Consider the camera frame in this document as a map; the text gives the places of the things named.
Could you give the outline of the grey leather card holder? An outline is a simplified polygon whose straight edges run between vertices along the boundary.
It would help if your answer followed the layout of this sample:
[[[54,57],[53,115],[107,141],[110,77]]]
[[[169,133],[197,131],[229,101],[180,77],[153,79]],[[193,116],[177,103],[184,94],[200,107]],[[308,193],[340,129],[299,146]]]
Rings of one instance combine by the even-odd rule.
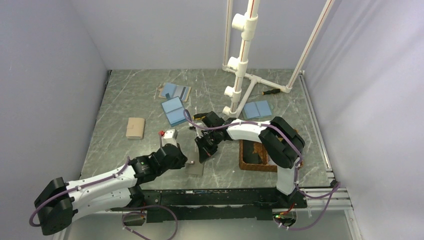
[[[204,174],[204,164],[199,161],[188,161],[184,169],[188,175],[202,176]]]

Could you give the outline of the tan card holder with cards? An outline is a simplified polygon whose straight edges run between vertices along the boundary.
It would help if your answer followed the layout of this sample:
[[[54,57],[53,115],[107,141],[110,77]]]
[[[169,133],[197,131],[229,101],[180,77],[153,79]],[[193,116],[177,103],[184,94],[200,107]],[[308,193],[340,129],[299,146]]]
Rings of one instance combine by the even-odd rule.
[[[187,102],[191,89],[192,88],[190,86],[183,86],[166,82],[159,89],[158,97],[166,99],[167,95],[169,95],[170,98],[179,97],[182,102]]]

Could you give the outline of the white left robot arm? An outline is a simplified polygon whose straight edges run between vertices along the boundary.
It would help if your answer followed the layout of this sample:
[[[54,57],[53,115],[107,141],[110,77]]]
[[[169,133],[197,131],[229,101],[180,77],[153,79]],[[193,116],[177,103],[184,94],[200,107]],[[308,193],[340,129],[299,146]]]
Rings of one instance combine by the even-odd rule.
[[[29,224],[49,236],[102,210],[137,210],[144,203],[140,185],[168,170],[183,168],[186,161],[179,144],[167,143],[149,155],[128,158],[124,165],[106,173],[68,182],[54,178],[35,199]]]

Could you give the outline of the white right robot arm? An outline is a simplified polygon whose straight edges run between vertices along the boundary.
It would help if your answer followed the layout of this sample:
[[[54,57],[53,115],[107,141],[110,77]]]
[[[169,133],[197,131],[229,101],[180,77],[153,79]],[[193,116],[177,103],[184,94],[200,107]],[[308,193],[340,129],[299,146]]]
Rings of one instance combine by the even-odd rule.
[[[195,139],[200,162],[205,162],[218,150],[222,141],[250,141],[262,144],[267,155],[277,166],[276,203],[287,208],[295,201],[298,171],[303,160],[305,141],[282,117],[267,121],[241,120],[235,117],[223,119],[211,111],[195,123],[187,110],[184,117],[201,136]]]

